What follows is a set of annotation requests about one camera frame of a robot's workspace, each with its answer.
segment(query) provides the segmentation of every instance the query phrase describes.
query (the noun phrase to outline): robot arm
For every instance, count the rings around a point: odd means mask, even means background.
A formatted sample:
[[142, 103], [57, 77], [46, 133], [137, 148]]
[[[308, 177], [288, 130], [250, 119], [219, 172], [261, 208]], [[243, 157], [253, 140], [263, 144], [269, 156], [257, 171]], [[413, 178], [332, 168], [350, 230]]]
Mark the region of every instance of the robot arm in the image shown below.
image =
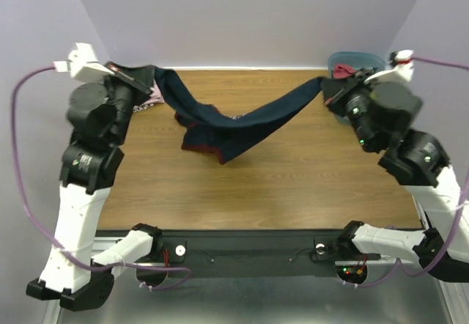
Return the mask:
[[[124, 157], [119, 146], [124, 143], [132, 109], [151, 92], [151, 85], [96, 61], [91, 46], [78, 43], [68, 62], [54, 63], [58, 72], [70, 72], [85, 84], [72, 94], [67, 112], [73, 133], [62, 156], [55, 232], [63, 249], [52, 246], [44, 271], [26, 289], [31, 297], [60, 300], [61, 307], [72, 311], [102, 306], [125, 267], [91, 272], [90, 267], [69, 261], [64, 250], [86, 265], [103, 267], [135, 262], [159, 254], [163, 248], [161, 230], [139, 224], [110, 249], [92, 255], [98, 219]], [[391, 64], [392, 70], [351, 78], [325, 105], [349, 117], [365, 152], [385, 151], [379, 165], [421, 203], [431, 227], [404, 232], [352, 221], [337, 240], [337, 249], [345, 260], [359, 254], [382, 254], [425, 267], [448, 237], [460, 189], [437, 139], [410, 127], [422, 107], [421, 99], [404, 85], [413, 74], [412, 52], [391, 54]], [[446, 255], [430, 272], [444, 281], [469, 282], [468, 213], [463, 213]]]
[[[391, 54], [393, 70], [348, 81], [345, 88], [325, 101], [335, 114], [346, 114], [365, 152], [380, 153], [389, 174], [423, 207], [430, 228], [403, 232], [352, 221], [339, 238], [343, 258], [382, 254], [426, 267], [448, 238], [460, 188], [440, 142], [410, 126], [422, 100], [404, 85], [412, 78], [412, 52]], [[457, 233], [441, 261], [430, 271], [444, 281], [469, 281], [469, 211], [463, 211]]]
[[55, 231], [63, 249], [52, 246], [43, 272], [29, 282], [26, 294], [40, 300], [60, 299], [62, 307], [76, 311], [101, 306], [125, 268], [91, 272], [71, 262], [64, 251], [85, 265], [91, 260], [95, 267], [131, 263], [155, 250], [161, 231], [139, 224], [121, 242], [92, 257], [100, 213], [124, 158], [119, 146], [124, 143], [132, 109], [147, 100], [151, 90], [96, 63], [90, 45], [77, 43], [69, 60], [55, 62], [57, 71], [68, 71], [86, 83], [72, 93], [67, 112], [73, 133], [62, 156]]

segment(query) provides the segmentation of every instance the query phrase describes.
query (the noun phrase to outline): pink cloth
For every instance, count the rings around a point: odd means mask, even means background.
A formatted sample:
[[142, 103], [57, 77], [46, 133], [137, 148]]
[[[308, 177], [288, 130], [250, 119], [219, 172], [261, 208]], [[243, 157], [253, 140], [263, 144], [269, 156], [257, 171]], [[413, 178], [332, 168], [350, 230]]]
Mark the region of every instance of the pink cloth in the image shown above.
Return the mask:
[[332, 78], [347, 78], [356, 72], [357, 71], [353, 67], [347, 64], [337, 64], [334, 66]]
[[139, 111], [151, 108], [155, 104], [164, 103], [163, 96], [161, 95], [160, 89], [156, 84], [155, 80], [153, 80], [153, 87], [152, 87], [152, 94], [150, 95], [149, 100], [145, 103], [141, 104], [140, 106], [134, 106], [133, 112], [138, 113]]

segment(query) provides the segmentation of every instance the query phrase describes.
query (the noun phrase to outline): wooden table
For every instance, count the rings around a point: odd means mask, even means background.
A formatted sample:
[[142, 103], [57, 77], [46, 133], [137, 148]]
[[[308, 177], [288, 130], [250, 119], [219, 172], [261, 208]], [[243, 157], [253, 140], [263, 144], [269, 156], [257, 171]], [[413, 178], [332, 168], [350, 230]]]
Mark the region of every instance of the wooden table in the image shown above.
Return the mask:
[[[224, 114], [251, 111], [318, 71], [181, 71], [194, 97]], [[133, 116], [125, 159], [101, 214], [100, 229], [143, 222], [162, 229], [420, 227], [413, 200], [364, 153], [322, 95], [288, 124], [222, 166], [180, 149], [185, 128], [158, 105]]]

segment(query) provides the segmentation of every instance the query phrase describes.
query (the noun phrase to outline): white wall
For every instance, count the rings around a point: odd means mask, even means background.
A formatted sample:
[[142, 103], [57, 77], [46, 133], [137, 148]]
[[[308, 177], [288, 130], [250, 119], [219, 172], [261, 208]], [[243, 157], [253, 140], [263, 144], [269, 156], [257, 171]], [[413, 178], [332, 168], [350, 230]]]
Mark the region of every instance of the white wall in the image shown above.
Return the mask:
[[[50, 246], [22, 211], [10, 149], [10, 95], [16, 81], [38, 67], [66, 59], [74, 42], [93, 43], [108, 58], [79, 0], [0, 0], [0, 323], [41, 323], [45, 304], [26, 297]], [[42, 74], [20, 96], [19, 143], [29, 201], [54, 228], [59, 209], [59, 170], [70, 137], [65, 110], [78, 83], [63, 74]]]
[[82, 0], [109, 55], [129, 65], [323, 67], [381, 56], [416, 0]]
[[[391, 50], [469, 65], [469, 0], [418, 0]], [[424, 100], [416, 127], [441, 140], [459, 183], [469, 167], [469, 73], [416, 63], [413, 91]]]

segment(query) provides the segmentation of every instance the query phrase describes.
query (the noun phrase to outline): navy fabric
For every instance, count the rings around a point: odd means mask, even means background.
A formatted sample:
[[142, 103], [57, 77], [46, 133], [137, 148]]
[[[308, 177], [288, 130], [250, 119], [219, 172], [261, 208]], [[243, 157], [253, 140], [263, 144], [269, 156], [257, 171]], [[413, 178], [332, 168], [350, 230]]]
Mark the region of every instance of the navy fabric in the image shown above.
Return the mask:
[[176, 120], [187, 128], [182, 148], [215, 153], [221, 164], [243, 154], [290, 121], [318, 95], [321, 80], [313, 78], [265, 106], [231, 118], [215, 106], [195, 100], [175, 71], [155, 68], [155, 81], [164, 100], [176, 111]]

